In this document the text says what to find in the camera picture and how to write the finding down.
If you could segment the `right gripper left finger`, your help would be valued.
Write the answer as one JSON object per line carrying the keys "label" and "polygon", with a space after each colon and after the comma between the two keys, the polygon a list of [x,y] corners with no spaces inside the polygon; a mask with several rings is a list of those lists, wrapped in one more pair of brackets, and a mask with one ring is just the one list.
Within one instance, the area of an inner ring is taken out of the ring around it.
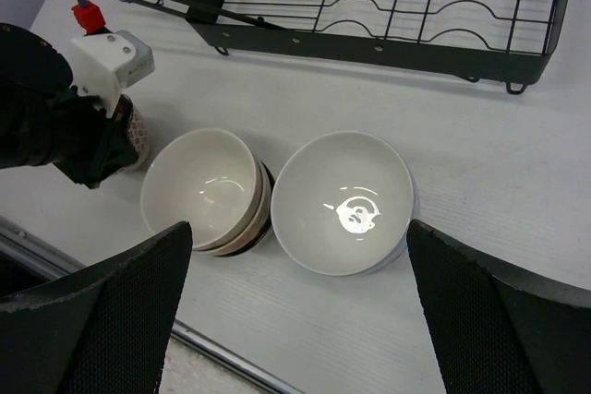
{"label": "right gripper left finger", "polygon": [[181,221],[1,300],[4,393],[155,393],[192,252]]}

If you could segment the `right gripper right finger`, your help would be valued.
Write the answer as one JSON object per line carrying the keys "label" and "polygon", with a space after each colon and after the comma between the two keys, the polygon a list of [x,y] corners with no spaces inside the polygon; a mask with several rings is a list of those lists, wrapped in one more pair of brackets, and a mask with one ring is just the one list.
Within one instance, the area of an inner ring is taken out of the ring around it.
{"label": "right gripper right finger", "polygon": [[519,268],[418,219],[406,241],[447,392],[589,392],[588,290]]}

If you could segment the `brown floral patterned bowl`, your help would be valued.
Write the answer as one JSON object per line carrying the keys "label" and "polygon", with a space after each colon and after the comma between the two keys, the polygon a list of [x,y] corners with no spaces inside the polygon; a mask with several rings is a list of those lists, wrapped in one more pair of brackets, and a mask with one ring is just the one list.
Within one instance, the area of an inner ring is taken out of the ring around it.
{"label": "brown floral patterned bowl", "polygon": [[132,113],[127,125],[127,139],[138,154],[138,159],[120,170],[120,173],[130,173],[137,170],[148,158],[150,142],[145,119],[139,109],[132,105]]}

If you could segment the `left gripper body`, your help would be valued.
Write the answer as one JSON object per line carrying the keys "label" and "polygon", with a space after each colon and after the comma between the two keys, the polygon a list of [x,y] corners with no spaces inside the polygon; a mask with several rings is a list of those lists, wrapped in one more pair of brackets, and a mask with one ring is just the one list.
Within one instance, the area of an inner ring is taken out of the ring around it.
{"label": "left gripper body", "polygon": [[123,93],[115,108],[78,87],[70,65],[29,30],[1,26],[1,166],[54,165],[93,189],[139,164],[139,114]]}

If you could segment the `beige bowl front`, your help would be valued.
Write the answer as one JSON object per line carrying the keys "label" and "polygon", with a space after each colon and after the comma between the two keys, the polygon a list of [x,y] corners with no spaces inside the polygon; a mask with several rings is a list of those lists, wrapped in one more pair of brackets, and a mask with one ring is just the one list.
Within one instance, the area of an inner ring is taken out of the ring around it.
{"label": "beige bowl front", "polygon": [[194,254],[212,257],[235,257],[252,249],[264,237],[271,227],[270,211],[273,177],[262,161],[259,161],[259,170],[262,179],[262,191],[259,206],[252,221],[234,240],[227,244],[207,250],[194,248]]}

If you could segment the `beige bowl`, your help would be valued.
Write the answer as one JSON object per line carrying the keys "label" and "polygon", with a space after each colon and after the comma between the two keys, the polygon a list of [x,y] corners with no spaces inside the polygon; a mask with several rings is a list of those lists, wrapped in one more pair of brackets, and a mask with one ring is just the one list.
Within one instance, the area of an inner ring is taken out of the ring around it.
{"label": "beige bowl", "polygon": [[259,161],[259,170],[262,179],[262,191],[259,206],[252,221],[234,240],[227,244],[207,250],[194,248],[194,254],[212,257],[235,257],[252,249],[264,237],[271,227],[270,211],[273,177],[262,161]]}
{"label": "beige bowl", "polygon": [[186,221],[193,248],[233,240],[253,218],[262,193],[259,163],[235,134],[215,128],[188,132],[169,143],[142,183],[140,211],[151,233]]}

